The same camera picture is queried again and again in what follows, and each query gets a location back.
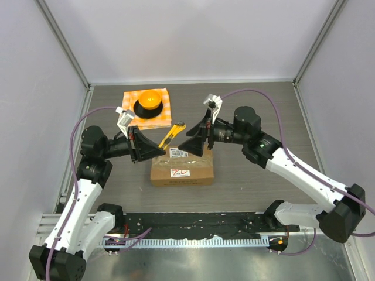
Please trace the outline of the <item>yellow utility knife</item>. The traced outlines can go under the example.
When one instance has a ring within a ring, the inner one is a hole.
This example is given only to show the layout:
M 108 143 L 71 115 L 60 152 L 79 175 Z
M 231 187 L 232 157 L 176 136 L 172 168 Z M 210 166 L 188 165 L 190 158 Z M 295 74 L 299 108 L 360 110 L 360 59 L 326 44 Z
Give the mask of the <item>yellow utility knife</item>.
M 179 121 L 175 123 L 169 132 L 166 134 L 166 136 L 163 138 L 163 140 L 159 144 L 159 148 L 166 150 L 166 148 L 171 144 L 173 139 L 180 134 L 183 130 L 185 130 L 186 124 L 182 121 Z

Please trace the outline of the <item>brown cardboard express box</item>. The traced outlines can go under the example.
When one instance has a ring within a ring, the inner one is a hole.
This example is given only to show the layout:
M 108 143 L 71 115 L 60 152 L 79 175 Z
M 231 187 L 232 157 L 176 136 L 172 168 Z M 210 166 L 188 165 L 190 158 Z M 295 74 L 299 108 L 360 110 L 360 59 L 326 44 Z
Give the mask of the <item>brown cardboard express box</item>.
M 214 181 L 213 151 L 203 156 L 168 148 L 166 154 L 152 159 L 150 180 L 155 187 L 209 186 Z

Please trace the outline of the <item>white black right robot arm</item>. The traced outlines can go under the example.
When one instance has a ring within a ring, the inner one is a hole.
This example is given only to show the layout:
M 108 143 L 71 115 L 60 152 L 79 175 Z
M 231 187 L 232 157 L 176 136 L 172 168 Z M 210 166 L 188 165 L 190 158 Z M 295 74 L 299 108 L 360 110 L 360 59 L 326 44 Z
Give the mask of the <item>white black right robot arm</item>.
M 262 131 L 261 118 L 251 107 L 236 108 L 232 123 L 214 119 L 208 109 L 186 135 L 188 140 L 179 150 L 201 157 L 204 149 L 212 149 L 216 142 L 241 145 L 242 154 L 251 163 L 283 177 L 313 199 L 314 204 L 274 201 L 264 212 L 265 226 L 271 231 L 299 225 L 317 228 L 335 242 L 345 243 L 366 213 L 362 187 L 336 182 L 298 159 Z

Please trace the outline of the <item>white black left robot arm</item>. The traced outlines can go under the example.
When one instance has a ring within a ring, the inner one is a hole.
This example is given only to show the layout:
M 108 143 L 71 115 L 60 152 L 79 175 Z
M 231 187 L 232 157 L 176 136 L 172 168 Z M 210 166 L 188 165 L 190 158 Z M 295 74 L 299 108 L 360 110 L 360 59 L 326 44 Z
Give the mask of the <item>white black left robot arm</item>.
M 130 126 L 128 134 L 114 139 L 108 139 L 99 126 L 89 126 L 81 138 L 82 158 L 71 196 L 43 245 L 34 245 L 29 252 L 32 268 L 40 280 L 82 280 L 87 260 L 104 236 L 124 229 L 122 207 L 114 204 L 102 204 L 93 220 L 85 223 L 112 171 L 109 159 L 130 156 L 136 163 L 166 153 L 137 126 Z

